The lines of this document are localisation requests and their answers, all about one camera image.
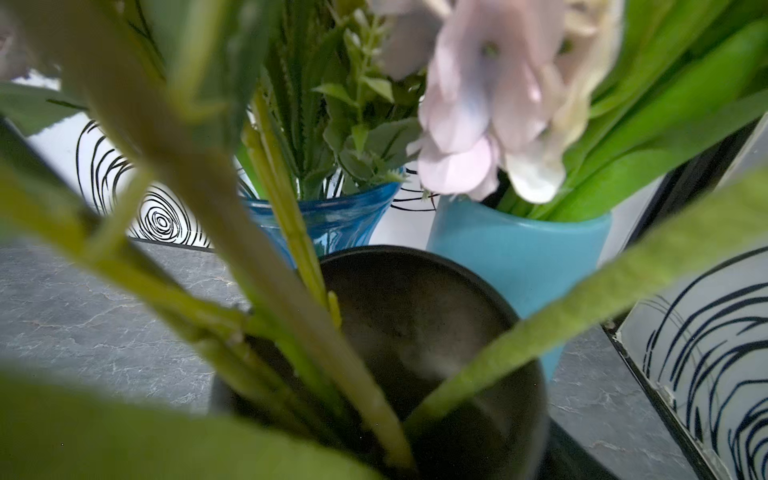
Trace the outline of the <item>yellow poppy stem large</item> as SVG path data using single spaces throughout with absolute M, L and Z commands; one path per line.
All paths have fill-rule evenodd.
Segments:
M 388 466 L 416 468 L 397 415 L 328 309 L 302 285 L 239 200 L 232 155 L 201 145 L 134 36 L 101 1 L 6 1 L 32 47 L 77 83 L 107 136 L 191 209 L 246 295 L 262 301 L 358 412 Z

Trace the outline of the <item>black vase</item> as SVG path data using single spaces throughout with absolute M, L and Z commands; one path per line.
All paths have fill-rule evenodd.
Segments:
M 400 417 L 518 322 L 486 281 L 432 253 L 365 246 L 320 261 L 342 333 Z M 412 446 L 415 479 L 609 479 L 548 414 L 530 361 L 475 394 Z

